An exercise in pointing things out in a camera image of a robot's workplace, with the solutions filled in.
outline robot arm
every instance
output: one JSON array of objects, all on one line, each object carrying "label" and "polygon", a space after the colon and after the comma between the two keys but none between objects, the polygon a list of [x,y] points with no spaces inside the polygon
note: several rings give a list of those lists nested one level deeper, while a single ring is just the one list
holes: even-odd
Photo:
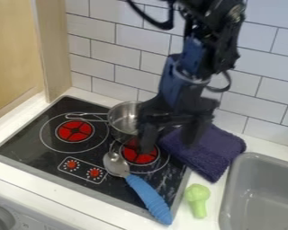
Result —
[{"label": "robot arm", "polygon": [[[219,102],[202,97],[203,89],[216,93],[229,90],[228,70],[239,58],[237,42],[245,20],[243,0],[166,0],[168,20],[157,22],[143,13],[131,0],[130,6],[145,20],[162,30],[174,27],[174,4],[179,4],[185,19],[184,48],[168,56],[158,94],[139,107],[140,153],[153,149],[158,131],[182,126],[182,141],[190,146],[212,123]],[[229,85],[223,89],[208,86],[212,75],[223,73]]]}]

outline pot handle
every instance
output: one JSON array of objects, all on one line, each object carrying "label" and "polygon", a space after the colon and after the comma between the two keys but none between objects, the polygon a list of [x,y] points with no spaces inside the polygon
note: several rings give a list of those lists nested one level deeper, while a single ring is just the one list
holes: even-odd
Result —
[{"label": "pot handle", "polygon": [[83,121],[94,121],[94,122],[108,122],[108,119],[97,119],[98,116],[107,116],[108,113],[92,113],[92,112],[72,112],[65,115],[66,119],[76,119]]}]

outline blue spoon handle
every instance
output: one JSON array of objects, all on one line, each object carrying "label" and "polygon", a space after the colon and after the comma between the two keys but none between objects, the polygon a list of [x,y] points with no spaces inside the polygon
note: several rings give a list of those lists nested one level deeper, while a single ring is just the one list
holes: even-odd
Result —
[{"label": "blue spoon handle", "polygon": [[160,223],[171,225],[173,216],[170,208],[163,198],[139,176],[129,175],[126,177],[127,183],[138,193],[146,208]]}]

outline red burner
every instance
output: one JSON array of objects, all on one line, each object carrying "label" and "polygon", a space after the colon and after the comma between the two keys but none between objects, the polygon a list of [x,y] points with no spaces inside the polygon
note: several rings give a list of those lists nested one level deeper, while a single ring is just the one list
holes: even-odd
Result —
[{"label": "red burner", "polygon": [[60,125],[57,132],[60,139],[76,143],[90,138],[94,132],[94,128],[82,120],[71,120]]},{"label": "red burner", "polygon": [[147,154],[138,154],[134,149],[123,146],[121,149],[122,156],[133,164],[151,164],[158,159],[158,149],[154,147],[154,150]]}]

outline toy stove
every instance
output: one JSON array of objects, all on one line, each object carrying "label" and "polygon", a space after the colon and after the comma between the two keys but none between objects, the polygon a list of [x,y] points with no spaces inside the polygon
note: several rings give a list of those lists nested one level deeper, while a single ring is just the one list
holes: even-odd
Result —
[{"label": "toy stove", "polygon": [[63,97],[25,128],[0,145],[0,161],[114,206],[150,217],[144,204],[124,179],[104,169],[110,145],[130,165],[130,172],[147,181],[165,199],[173,214],[178,208],[189,172],[158,146],[138,155],[114,142],[104,118],[66,119],[73,112],[106,113],[108,109]]}]

